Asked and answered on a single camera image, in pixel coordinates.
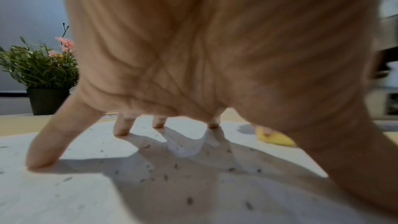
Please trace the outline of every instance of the dark speck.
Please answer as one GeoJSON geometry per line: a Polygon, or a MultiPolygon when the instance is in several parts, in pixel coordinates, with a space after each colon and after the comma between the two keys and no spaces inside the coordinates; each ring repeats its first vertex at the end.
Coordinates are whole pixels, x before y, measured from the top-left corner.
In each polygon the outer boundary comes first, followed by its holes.
{"type": "Polygon", "coordinates": [[[67,177],[67,178],[66,178],[66,179],[64,179],[63,181],[64,181],[64,182],[66,182],[66,181],[70,181],[72,178],[73,178],[73,177],[67,177]]]}
{"type": "Polygon", "coordinates": [[[250,202],[245,201],[245,205],[246,205],[246,208],[247,208],[249,211],[252,211],[252,210],[253,210],[253,206],[252,206],[252,204],[250,204],[250,202]]]}
{"type": "Polygon", "coordinates": [[[188,197],[188,199],[187,199],[187,204],[188,204],[189,206],[192,206],[193,203],[194,203],[194,199],[192,199],[192,197],[188,197]]]}

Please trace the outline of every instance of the yellow object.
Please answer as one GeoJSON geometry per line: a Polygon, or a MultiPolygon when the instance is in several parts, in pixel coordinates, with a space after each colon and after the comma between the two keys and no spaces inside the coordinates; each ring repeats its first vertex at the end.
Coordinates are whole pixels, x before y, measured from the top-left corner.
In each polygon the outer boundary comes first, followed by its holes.
{"type": "Polygon", "coordinates": [[[265,142],[267,144],[277,144],[283,146],[296,146],[296,144],[288,136],[283,135],[280,132],[273,132],[270,135],[265,135],[262,132],[262,128],[256,126],[256,137],[258,140],[265,142]]]}

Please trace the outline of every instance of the skin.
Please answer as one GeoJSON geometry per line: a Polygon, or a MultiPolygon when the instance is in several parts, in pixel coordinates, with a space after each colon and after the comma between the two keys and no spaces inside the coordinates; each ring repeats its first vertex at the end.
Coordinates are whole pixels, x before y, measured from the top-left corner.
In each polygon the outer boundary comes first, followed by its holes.
{"type": "Polygon", "coordinates": [[[217,126],[234,108],[291,137],[348,192],[398,211],[398,148],[364,105],[379,0],[66,0],[80,80],[32,142],[54,164],[105,112],[217,126]]]}

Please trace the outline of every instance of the wall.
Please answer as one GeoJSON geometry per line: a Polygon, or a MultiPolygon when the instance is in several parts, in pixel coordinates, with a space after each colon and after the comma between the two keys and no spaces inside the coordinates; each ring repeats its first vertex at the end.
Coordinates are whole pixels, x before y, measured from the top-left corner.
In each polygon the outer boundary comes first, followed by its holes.
{"type": "MultiPolygon", "coordinates": [[[[26,41],[46,43],[58,48],[54,37],[63,33],[62,22],[68,23],[63,0],[0,0],[0,46],[8,49],[26,41]]],[[[24,91],[22,84],[0,71],[0,92],[24,91]]]]}

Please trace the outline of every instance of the speckled surface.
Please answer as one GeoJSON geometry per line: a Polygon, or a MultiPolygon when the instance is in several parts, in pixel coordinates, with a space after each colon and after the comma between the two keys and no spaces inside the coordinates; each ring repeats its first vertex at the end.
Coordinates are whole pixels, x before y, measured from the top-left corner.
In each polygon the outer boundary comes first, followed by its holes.
{"type": "Polygon", "coordinates": [[[35,134],[0,138],[0,223],[397,223],[337,188],[300,149],[222,129],[137,119],[125,139],[94,125],[40,173],[24,168],[35,134]]]}

